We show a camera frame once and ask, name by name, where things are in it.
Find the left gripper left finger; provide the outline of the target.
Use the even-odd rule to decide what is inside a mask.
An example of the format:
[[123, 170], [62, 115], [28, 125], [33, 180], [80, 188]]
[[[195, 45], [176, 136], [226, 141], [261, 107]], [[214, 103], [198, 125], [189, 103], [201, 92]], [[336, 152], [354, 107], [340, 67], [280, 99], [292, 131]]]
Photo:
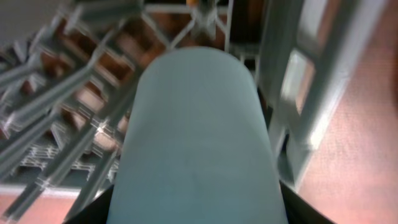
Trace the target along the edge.
[[106, 224], [114, 185], [106, 189], [82, 211], [68, 219], [65, 224]]

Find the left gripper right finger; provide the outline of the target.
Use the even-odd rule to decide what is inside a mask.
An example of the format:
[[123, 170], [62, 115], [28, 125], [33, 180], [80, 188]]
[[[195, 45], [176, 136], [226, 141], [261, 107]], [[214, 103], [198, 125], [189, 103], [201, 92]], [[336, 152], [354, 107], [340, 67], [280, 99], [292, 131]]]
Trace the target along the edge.
[[289, 224], [334, 224], [282, 181], [279, 184]]

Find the blue cup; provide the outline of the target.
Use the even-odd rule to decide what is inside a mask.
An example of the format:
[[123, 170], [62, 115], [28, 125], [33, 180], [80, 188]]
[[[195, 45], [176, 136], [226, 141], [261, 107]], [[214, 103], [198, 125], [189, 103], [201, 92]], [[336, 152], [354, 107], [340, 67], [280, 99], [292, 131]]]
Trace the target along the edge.
[[208, 47], [139, 80], [108, 223], [287, 223], [254, 80]]

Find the wooden chopstick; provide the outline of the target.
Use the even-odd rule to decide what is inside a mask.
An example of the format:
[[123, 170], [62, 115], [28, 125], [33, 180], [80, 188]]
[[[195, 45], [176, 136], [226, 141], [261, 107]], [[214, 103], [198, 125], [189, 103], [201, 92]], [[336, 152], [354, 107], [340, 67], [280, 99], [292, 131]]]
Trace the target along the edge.
[[191, 7], [197, 6], [198, 3], [199, 3], [199, 0], [186, 0], [186, 5], [191, 6]]

